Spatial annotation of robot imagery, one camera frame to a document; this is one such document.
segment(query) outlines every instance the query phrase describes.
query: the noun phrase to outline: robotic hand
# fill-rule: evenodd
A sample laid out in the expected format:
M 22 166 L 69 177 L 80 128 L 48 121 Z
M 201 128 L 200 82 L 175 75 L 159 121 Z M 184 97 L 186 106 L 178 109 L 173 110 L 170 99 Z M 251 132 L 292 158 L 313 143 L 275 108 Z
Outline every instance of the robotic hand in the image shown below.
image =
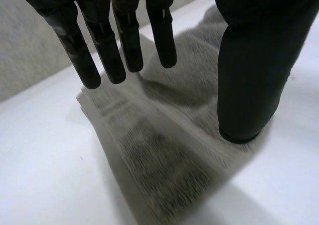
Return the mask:
M 126 78 L 114 32 L 109 22 L 110 3 L 125 54 L 127 68 L 138 72 L 143 68 L 139 23 L 136 9 L 140 0 L 26 0 L 52 26 L 84 86 L 99 87 L 100 75 L 77 24 L 77 1 L 92 36 L 109 80 L 114 84 Z M 176 49 L 169 7 L 173 0 L 146 0 L 155 44 L 163 67 L 176 64 Z
M 27 0 L 52 26 L 83 84 L 101 83 L 77 24 L 75 0 Z M 110 81 L 125 80 L 109 23 L 110 0 L 76 0 Z M 169 7 L 173 0 L 146 0 L 159 58 L 176 64 Z M 143 68 L 139 0 L 112 0 L 128 70 Z M 218 58 L 219 132 L 241 144 L 255 138 L 275 113 L 284 85 L 319 9 L 319 0 L 216 0 L 228 23 Z

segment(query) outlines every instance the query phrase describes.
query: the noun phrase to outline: gray wall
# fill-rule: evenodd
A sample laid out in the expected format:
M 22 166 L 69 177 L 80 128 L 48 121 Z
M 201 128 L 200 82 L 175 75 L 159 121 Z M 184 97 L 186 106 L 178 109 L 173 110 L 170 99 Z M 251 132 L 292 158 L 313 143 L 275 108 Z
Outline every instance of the gray wall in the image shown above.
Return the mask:
M 191 1 L 175 0 L 172 10 Z M 145 0 L 140 2 L 137 17 L 141 26 L 149 23 Z M 94 52 L 82 15 L 78 21 L 90 51 Z M 110 21 L 115 30 L 113 15 Z M 70 63 L 51 27 L 26 1 L 0 0 L 0 102 Z

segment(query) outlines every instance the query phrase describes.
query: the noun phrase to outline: black rubber fingertip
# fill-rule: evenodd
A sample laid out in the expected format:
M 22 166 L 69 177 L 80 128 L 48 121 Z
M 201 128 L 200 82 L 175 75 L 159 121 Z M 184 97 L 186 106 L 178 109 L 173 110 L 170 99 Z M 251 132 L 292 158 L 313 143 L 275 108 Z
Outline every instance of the black rubber fingertip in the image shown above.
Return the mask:
M 143 57 L 140 50 L 130 50 L 126 52 L 126 63 L 129 72 L 136 73 L 143 69 Z
M 159 52 L 159 60 L 162 66 L 166 69 L 172 68 L 177 63 L 177 54 L 175 48 L 171 50 L 158 50 Z
M 126 79 L 124 66 L 122 61 L 119 61 L 118 59 L 111 60 L 107 63 L 105 71 L 112 84 L 120 84 Z
M 101 85 L 101 77 L 95 75 L 91 77 L 88 75 L 82 83 L 88 89 L 96 89 Z
M 162 66 L 172 68 L 177 63 L 177 54 L 171 24 L 154 25 L 153 33 Z

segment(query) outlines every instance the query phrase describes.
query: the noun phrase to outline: gray towel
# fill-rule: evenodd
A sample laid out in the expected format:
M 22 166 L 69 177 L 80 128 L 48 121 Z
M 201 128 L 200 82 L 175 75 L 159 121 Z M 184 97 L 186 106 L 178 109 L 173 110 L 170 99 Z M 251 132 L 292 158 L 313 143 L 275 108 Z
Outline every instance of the gray towel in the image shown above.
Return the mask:
M 199 25 L 175 38 L 177 65 L 164 69 L 154 44 L 141 36 L 139 74 L 78 96 L 110 167 L 140 225 L 180 221 L 258 151 L 218 133 L 217 59 L 227 24 L 210 8 Z

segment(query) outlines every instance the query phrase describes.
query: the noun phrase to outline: white table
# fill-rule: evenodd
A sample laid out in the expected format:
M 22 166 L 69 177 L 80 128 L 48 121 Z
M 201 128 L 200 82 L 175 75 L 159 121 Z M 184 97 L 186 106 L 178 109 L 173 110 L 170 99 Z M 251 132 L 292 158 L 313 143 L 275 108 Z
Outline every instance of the white table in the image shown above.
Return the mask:
M 213 3 L 174 12 L 175 32 L 196 25 Z M 150 26 L 141 33 L 152 38 Z M 319 225 L 318 44 L 319 18 L 265 149 L 182 224 Z M 0 104 L 1 225 L 136 224 L 76 101 L 81 86 L 68 67 Z

